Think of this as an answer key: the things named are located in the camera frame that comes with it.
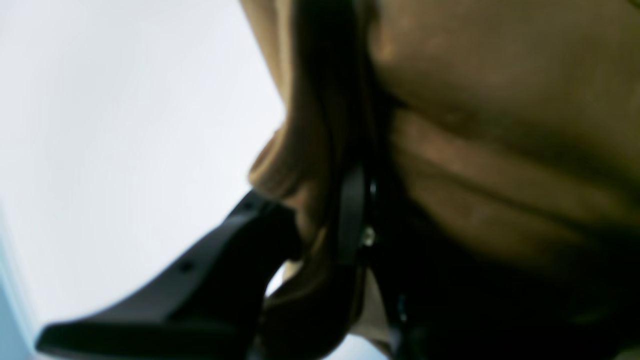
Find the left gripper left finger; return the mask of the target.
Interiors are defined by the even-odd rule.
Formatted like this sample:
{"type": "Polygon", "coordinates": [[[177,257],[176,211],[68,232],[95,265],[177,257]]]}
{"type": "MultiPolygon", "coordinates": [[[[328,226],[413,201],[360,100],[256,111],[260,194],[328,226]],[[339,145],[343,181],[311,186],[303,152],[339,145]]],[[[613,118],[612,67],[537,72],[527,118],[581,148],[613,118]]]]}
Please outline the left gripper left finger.
{"type": "Polygon", "coordinates": [[[71,360],[254,360],[270,280],[297,255],[292,210],[250,191],[161,274],[91,316],[47,325],[35,348],[71,360]]]}

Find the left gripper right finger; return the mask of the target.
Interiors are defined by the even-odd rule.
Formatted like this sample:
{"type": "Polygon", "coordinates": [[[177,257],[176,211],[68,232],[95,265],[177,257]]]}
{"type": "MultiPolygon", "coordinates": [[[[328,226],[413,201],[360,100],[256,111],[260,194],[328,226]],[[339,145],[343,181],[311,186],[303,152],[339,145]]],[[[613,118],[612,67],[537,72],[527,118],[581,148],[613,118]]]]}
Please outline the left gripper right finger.
{"type": "Polygon", "coordinates": [[[355,322],[350,332],[401,360],[403,326],[402,285],[395,279],[389,239],[393,221],[384,216],[377,199],[377,180],[365,166],[347,172],[340,188],[337,262],[357,273],[355,322]]]}

